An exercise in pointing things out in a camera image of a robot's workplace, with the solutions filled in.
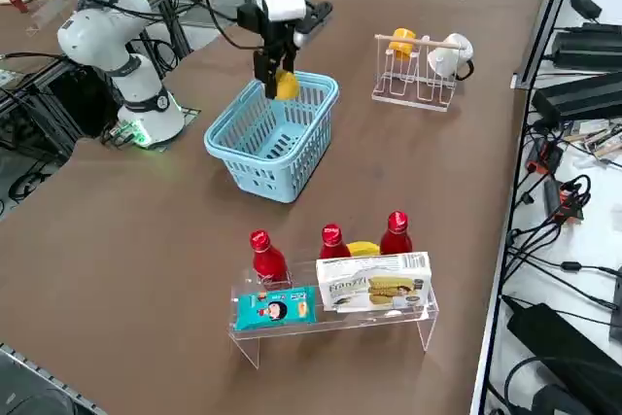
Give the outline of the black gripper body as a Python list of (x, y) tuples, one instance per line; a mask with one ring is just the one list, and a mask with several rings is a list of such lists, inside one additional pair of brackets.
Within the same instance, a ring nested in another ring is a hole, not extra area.
[(263, 47), (280, 46), (290, 41), (297, 26), (297, 19), (270, 20), (259, 6), (246, 3), (237, 8), (237, 25), (259, 35)]

